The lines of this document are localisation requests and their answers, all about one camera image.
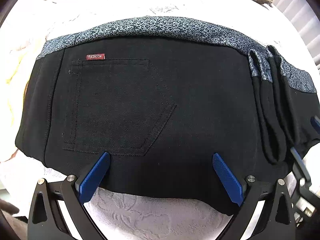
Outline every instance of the metal mechanism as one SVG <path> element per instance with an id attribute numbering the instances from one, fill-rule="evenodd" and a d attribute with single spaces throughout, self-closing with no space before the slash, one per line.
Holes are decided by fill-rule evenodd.
<path id="1" fill-rule="evenodd" d="M 315 117 L 312 125 L 320 133 L 320 120 Z M 234 214 L 217 240 L 239 240 L 246 230 L 258 201 L 265 200 L 257 225 L 249 238 L 251 240 L 295 240 L 296 230 L 309 222 L 315 212 L 320 210 L 320 199 L 309 191 L 310 175 L 295 148 L 291 148 L 293 174 L 297 179 L 296 188 L 290 197 L 283 179 L 273 184 L 259 181 L 253 175 L 240 178 L 232 174 L 218 154 L 213 156 L 212 166 L 230 199 L 239 203 L 239 211 Z M 111 163 L 107 152 L 101 153 L 86 168 L 79 178 L 73 174 L 64 181 L 48 183 L 39 179 L 31 203 L 28 220 L 29 240 L 72 240 L 68 226 L 61 214 L 58 200 L 63 200 L 76 229 L 83 240 L 107 240 L 95 225 L 83 204 L 90 201 Z M 304 198 L 315 207 L 301 211 L 297 207 L 300 198 Z M 0 236 L 4 239 L 18 240 L 15 232 L 0 211 Z"/>
<path id="2" fill-rule="evenodd" d="M 249 176 L 247 176 L 247 181 L 249 181 L 249 182 L 255 182 L 255 181 L 256 181 L 256 178 L 255 178 L 254 176 L 252 176 L 252 175 L 249 175 Z"/>
<path id="3" fill-rule="evenodd" d="M 76 178 L 76 176 L 75 175 L 69 175 L 68 177 L 67 177 L 67 181 L 74 181 L 75 180 L 75 178 Z"/>

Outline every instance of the white cloth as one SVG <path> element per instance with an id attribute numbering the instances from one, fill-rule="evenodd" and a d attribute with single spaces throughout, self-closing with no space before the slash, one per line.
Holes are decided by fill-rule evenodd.
<path id="1" fill-rule="evenodd" d="M 273 0 L 297 29 L 320 71 L 320 21 L 306 0 Z"/>
<path id="2" fill-rule="evenodd" d="M 278 9 L 252 0 L 21 0 L 0 29 L 1 46 L 7 44 L 3 47 L 7 51 L 29 35 L 53 39 L 105 22 L 142 16 L 189 17 L 238 30 L 263 45 L 275 46 L 289 63 L 308 71 L 320 91 L 319 72 L 295 28 Z M 319 149 L 319 145 L 313 147 L 305 158 L 314 191 L 320 186 L 316 166 Z M 0 179 L 26 216 L 37 180 L 65 177 L 21 152 L 0 164 Z M 100 188 L 85 207 L 110 240 L 213 240 L 229 220 L 197 200 L 155 199 Z"/>

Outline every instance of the black pants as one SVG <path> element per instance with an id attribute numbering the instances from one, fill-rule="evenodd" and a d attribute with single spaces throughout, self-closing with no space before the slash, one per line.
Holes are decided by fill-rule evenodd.
<path id="1" fill-rule="evenodd" d="M 105 60 L 86 61 L 88 54 Z M 101 187 L 150 197 L 193 198 L 227 215 L 238 206 L 212 168 L 274 182 L 319 136 L 316 93 L 289 87 L 276 56 L 273 82 L 252 77 L 235 49 L 161 37 L 116 37 L 38 59 L 17 147 L 66 175 L 102 151 L 111 168 Z"/>

